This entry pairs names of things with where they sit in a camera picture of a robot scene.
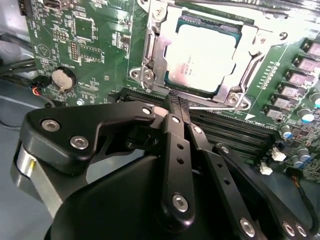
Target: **bolt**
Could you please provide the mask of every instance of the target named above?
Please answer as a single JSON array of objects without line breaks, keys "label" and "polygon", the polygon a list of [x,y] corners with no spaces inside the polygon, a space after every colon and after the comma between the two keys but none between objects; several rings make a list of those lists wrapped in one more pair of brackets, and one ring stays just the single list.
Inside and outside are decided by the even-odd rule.
[{"label": "bolt", "polygon": [[222,149],[222,151],[224,151],[226,154],[228,154],[228,153],[229,153],[228,148],[226,148],[225,146],[222,146],[222,147],[221,147],[221,149]]},{"label": "bolt", "polygon": [[44,130],[48,132],[56,132],[60,129],[60,124],[53,119],[44,120],[41,123],[41,126],[43,127]]},{"label": "bolt", "polygon": [[166,13],[165,9],[164,9],[163,7],[160,7],[160,8],[155,9],[155,10],[153,11],[152,16],[153,16],[154,20],[160,22],[160,21],[162,21],[163,19],[165,19],[166,14],[167,14],[167,13]]},{"label": "bolt", "polygon": [[175,208],[182,213],[185,213],[189,208],[187,200],[180,194],[173,195],[172,203]]},{"label": "bolt", "polygon": [[242,230],[250,237],[253,238],[256,235],[256,231],[254,227],[248,222],[247,219],[241,218],[240,219],[240,225]]},{"label": "bolt", "polygon": [[295,226],[296,226],[296,228],[298,229],[298,232],[299,232],[302,236],[304,236],[304,237],[307,236],[307,233],[306,233],[306,231],[302,228],[302,226],[300,226],[298,223],[296,223]]},{"label": "bolt", "polygon": [[85,101],[83,101],[81,98],[79,98],[79,99],[76,101],[76,104],[77,104],[78,106],[83,106],[83,105],[85,105]]},{"label": "bolt", "polygon": [[70,144],[75,149],[84,150],[89,146],[88,140],[84,136],[74,136],[70,139]]},{"label": "bolt", "polygon": [[180,123],[179,118],[177,118],[177,117],[175,117],[175,116],[172,117],[172,120],[173,120],[174,122],[176,122],[177,124]]},{"label": "bolt", "polygon": [[202,133],[201,128],[198,127],[198,126],[195,126],[195,127],[194,127],[194,130],[195,130],[198,134]]},{"label": "bolt", "polygon": [[284,221],[282,223],[284,230],[291,236],[294,237],[295,236],[295,230],[286,222]]},{"label": "bolt", "polygon": [[151,111],[148,108],[145,108],[145,107],[142,108],[142,112],[144,112],[145,114],[148,114],[148,115],[151,114]]}]

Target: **cable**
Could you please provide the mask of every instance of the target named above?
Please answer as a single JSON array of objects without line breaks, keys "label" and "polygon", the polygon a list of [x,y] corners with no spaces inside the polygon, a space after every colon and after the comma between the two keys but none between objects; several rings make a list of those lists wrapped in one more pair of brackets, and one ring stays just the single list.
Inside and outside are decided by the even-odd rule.
[{"label": "cable", "polygon": [[35,64],[36,62],[33,58],[21,60],[21,61],[15,61],[6,65],[0,66],[0,73],[11,71],[12,69],[25,67],[27,65],[35,65]]},{"label": "cable", "polygon": [[8,124],[5,124],[1,120],[0,120],[0,126],[4,127],[5,129],[10,129],[10,130],[21,130],[21,126],[10,126]]},{"label": "cable", "polygon": [[32,93],[40,98],[42,98],[43,100],[47,101],[53,108],[56,107],[55,103],[48,97],[42,95],[39,91],[37,87],[33,87],[32,88]]},{"label": "cable", "polygon": [[23,40],[7,32],[0,35],[0,41],[16,44],[29,52],[33,51],[33,47],[30,42]]},{"label": "cable", "polygon": [[36,65],[22,66],[22,67],[18,67],[18,68],[9,70],[9,71],[1,72],[0,73],[0,77],[1,76],[5,76],[5,75],[28,73],[28,72],[33,72],[33,71],[36,71],[36,70],[37,70]]},{"label": "cable", "polygon": [[270,8],[265,6],[252,5],[249,3],[235,2],[235,1],[219,1],[219,0],[176,0],[177,3],[192,3],[192,4],[210,4],[210,5],[222,5],[238,8],[247,8],[258,10],[260,12],[269,14],[280,14],[284,16],[289,16],[286,12],[287,10],[281,8]]},{"label": "cable", "polygon": [[300,185],[299,178],[296,176],[292,176],[291,179],[293,180],[293,183],[296,186],[296,188],[300,194],[301,200],[302,200],[305,208],[308,210],[308,212],[311,216],[312,226],[309,231],[312,234],[312,236],[314,236],[319,231],[319,218],[318,218],[317,212],[316,212],[314,206],[312,205],[310,199],[307,197],[306,192],[304,191],[304,189]]}]

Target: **silver cylinder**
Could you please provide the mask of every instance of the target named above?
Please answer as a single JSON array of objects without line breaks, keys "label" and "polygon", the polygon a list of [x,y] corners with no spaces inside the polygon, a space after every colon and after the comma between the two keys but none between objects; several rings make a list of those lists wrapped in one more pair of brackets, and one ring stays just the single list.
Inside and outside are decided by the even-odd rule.
[{"label": "silver cylinder", "polygon": [[320,108],[320,92],[311,94],[309,99],[317,108]]},{"label": "silver cylinder", "polygon": [[290,127],[288,125],[284,125],[281,127],[282,137],[284,139],[289,139],[292,137],[292,133],[290,131]]},{"label": "silver cylinder", "polygon": [[304,164],[304,162],[300,160],[298,155],[293,156],[291,160],[292,160],[293,166],[297,169]]},{"label": "silver cylinder", "polygon": [[309,161],[311,159],[311,156],[309,155],[309,151],[307,148],[300,148],[298,151],[298,156],[300,161],[305,162],[305,161]]}]

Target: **black metal arm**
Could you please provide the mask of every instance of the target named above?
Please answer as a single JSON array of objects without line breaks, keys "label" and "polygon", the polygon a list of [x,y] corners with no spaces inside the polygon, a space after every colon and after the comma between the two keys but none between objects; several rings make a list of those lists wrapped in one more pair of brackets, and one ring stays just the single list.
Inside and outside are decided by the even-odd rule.
[{"label": "black metal arm", "polygon": [[[212,149],[185,100],[171,93],[163,107],[126,102],[27,114],[12,175],[54,217],[50,239],[311,238],[228,146]],[[134,149],[144,156],[87,183],[90,164]]]}]

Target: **green circuit board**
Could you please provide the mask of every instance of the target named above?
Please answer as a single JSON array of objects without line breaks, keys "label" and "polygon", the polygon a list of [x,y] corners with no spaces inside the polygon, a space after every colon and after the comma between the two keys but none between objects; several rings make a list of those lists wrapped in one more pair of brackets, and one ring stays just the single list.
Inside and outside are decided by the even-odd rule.
[{"label": "green circuit board", "polygon": [[[41,0],[31,0],[31,4],[33,15],[26,19],[39,74],[50,76],[54,69],[64,66],[77,76],[76,87],[67,94],[61,94],[53,85],[44,89],[44,94],[76,106],[108,103],[108,95],[123,88],[144,91],[129,76],[131,68],[141,65],[148,18],[136,0],[73,0],[72,6],[62,11],[44,7]],[[278,129],[287,123],[307,131],[307,135],[295,139],[299,147],[308,148],[313,158],[303,173],[307,180],[320,183],[320,110],[309,100],[317,84],[306,89],[281,121],[264,112],[285,73],[294,68],[295,56],[305,54],[301,45],[306,38],[320,40],[319,31],[309,29],[291,44],[271,47],[247,91],[252,102],[249,110],[219,113],[266,128]],[[297,110],[304,106],[315,116],[312,123],[304,124],[297,116]],[[282,164],[292,163],[289,160]]]}]

